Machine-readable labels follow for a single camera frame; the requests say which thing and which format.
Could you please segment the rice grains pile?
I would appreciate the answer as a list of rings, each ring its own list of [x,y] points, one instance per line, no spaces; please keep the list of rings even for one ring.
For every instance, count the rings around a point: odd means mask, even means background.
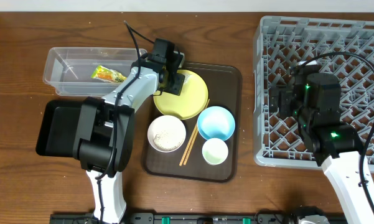
[[[178,147],[179,137],[176,133],[161,131],[154,137],[154,144],[162,151],[171,151]]]

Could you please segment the white bowl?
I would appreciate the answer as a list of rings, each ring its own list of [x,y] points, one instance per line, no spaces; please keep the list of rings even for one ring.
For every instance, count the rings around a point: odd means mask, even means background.
[[[176,151],[183,145],[185,139],[185,125],[175,116],[160,116],[148,127],[147,140],[159,152]]]

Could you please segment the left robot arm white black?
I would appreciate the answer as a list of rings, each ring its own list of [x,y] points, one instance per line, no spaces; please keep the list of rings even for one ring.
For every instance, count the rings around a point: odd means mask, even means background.
[[[119,223],[126,211],[122,172],[127,166],[134,139],[134,115],[156,91],[181,93],[184,82],[178,69],[184,54],[144,54],[130,74],[111,93],[100,99],[88,97],[82,104],[73,145],[73,157],[90,178],[97,223]]]

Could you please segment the green snack wrapper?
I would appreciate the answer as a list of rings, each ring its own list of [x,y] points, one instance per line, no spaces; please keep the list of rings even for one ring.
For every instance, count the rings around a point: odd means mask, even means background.
[[[95,68],[94,72],[91,75],[91,78],[110,83],[122,83],[127,79],[127,77],[122,75],[122,73],[117,72],[113,69],[106,68],[102,65],[99,65]]]

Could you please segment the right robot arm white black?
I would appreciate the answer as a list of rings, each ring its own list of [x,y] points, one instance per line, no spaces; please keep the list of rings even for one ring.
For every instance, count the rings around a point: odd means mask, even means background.
[[[269,110],[297,121],[306,149],[337,194],[348,223],[374,223],[374,181],[357,130],[341,121],[339,79],[312,73],[272,86]]]

